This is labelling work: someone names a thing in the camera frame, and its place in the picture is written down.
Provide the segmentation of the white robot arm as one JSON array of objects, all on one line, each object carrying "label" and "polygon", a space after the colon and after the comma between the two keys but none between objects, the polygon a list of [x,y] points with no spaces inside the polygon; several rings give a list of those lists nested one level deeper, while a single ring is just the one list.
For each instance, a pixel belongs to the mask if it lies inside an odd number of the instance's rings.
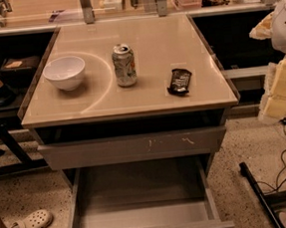
[{"label": "white robot arm", "polygon": [[286,115],[286,0],[280,0],[275,10],[251,30],[249,37],[269,39],[273,49],[285,54],[278,64],[268,64],[259,104],[258,119],[265,124],[276,123]]}]

